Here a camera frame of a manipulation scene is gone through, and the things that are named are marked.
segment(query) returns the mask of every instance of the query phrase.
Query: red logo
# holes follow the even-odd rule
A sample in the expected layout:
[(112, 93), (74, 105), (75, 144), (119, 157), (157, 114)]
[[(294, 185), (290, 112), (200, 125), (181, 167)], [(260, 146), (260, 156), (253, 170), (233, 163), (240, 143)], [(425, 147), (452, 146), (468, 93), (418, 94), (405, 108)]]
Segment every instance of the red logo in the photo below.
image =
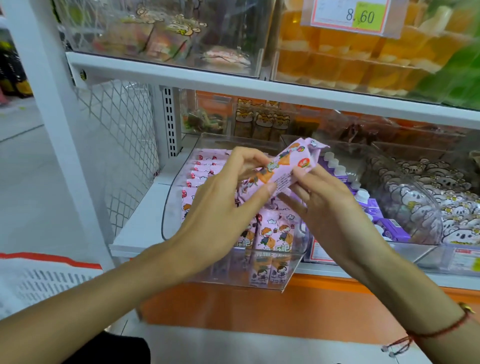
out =
[(304, 158), (298, 163), (298, 166), (301, 167), (301, 168), (308, 167), (309, 165), (310, 165), (310, 159), (309, 158)]

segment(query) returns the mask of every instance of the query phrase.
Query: orange back wall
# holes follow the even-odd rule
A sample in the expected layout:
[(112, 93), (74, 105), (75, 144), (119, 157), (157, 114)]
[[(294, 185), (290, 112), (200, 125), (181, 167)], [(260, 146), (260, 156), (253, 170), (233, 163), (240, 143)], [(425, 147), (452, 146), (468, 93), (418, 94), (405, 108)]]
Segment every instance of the orange back wall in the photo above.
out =
[[(480, 292), (445, 289), (480, 311)], [(306, 339), (386, 344), (403, 328), (368, 289), (352, 279), (295, 274), (283, 293), (184, 283), (144, 302), (152, 325), (207, 328)]]

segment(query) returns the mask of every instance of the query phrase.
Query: white basket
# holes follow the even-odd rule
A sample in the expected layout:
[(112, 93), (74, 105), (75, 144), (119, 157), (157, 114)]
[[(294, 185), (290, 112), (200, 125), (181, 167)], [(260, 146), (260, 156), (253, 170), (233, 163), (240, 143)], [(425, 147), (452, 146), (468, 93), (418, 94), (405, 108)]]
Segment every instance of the white basket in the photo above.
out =
[(63, 256), (0, 253), (0, 320), (102, 273)]

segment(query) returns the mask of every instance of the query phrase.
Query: person's left hand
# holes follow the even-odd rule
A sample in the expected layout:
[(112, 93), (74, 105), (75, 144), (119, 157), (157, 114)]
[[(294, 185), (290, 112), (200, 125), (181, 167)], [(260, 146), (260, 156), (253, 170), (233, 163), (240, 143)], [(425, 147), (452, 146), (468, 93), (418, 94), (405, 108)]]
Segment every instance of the person's left hand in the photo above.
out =
[(270, 161), (258, 149), (236, 147), (221, 172), (198, 188), (185, 221), (168, 242), (187, 256), (193, 255), (194, 270), (200, 271), (226, 256), (267, 203), (276, 183), (262, 186), (240, 207), (235, 204), (235, 191), (239, 180)]

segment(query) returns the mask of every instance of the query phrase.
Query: red bracelet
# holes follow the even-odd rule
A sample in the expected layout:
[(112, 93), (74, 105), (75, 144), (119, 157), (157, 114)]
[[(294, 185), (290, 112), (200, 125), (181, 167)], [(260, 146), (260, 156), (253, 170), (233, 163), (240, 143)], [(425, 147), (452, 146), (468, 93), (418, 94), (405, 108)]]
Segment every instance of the red bracelet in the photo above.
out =
[(467, 319), (470, 317), (470, 315), (475, 313), (475, 312), (473, 312), (473, 310), (468, 305), (466, 305), (463, 302), (459, 302), (458, 305), (464, 311), (464, 315), (461, 317), (461, 319), (456, 321), (453, 325), (451, 325), (447, 328), (444, 328), (442, 330), (433, 332), (431, 334), (416, 334), (415, 332), (407, 331), (408, 336), (405, 336), (404, 338), (402, 338), (400, 340), (392, 342), (388, 346), (383, 346), (382, 351), (387, 352), (388, 349), (390, 349), (391, 347), (393, 347), (395, 345), (403, 344), (403, 343), (406, 342), (406, 344), (404, 346), (402, 346), (398, 351), (390, 352), (389, 355), (393, 357), (393, 356), (396, 356), (396, 355), (399, 355), (399, 354), (402, 354), (402, 353), (406, 352), (410, 348), (412, 342), (414, 342), (414, 341), (417, 342), (418, 339), (434, 339), (434, 338), (437, 338), (439, 336), (448, 334), (451, 331), (456, 330), (457, 328), (462, 326), (467, 321)]

